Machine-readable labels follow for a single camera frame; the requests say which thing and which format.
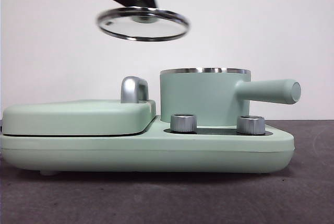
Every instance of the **stainless steel rim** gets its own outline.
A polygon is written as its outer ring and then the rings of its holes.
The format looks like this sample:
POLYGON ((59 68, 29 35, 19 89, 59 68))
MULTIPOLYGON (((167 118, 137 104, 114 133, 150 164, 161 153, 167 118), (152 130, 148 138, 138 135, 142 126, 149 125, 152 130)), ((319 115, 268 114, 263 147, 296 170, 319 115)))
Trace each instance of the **stainless steel rim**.
POLYGON ((224 67, 197 67, 197 68, 178 68, 163 70, 160 74, 186 74, 186 73, 232 73, 250 74, 250 70, 224 67))
POLYGON ((188 20, 177 13, 172 11, 158 9, 158 8, 149 8, 149 7, 122 7, 117 9, 111 9, 108 11, 102 12, 97 17, 98 27, 106 34, 120 38, 125 40, 133 40, 133 41, 168 41, 175 40, 183 35, 185 35, 189 31, 189 22, 188 20), (119 18, 119 17, 128 17, 128 16, 145 16, 151 18, 159 18, 166 19, 169 21, 173 21, 184 26, 184 32, 172 36, 163 36, 163 37, 138 37, 138 36, 129 36, 121 33, 111 32, 105 30, 101 27, 101 24, 106 24, 109 20, 119 18))

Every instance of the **gray carpet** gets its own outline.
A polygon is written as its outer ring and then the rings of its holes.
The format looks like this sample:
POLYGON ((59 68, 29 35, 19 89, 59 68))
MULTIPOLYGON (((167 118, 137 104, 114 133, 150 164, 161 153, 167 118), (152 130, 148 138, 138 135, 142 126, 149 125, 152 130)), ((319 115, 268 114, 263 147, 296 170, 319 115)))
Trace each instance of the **gray carpet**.
POLYGON ((1 161, 1 223, 334 223, 334 121, 268 121, 295 136, 273 174, 40 176, 1 161))

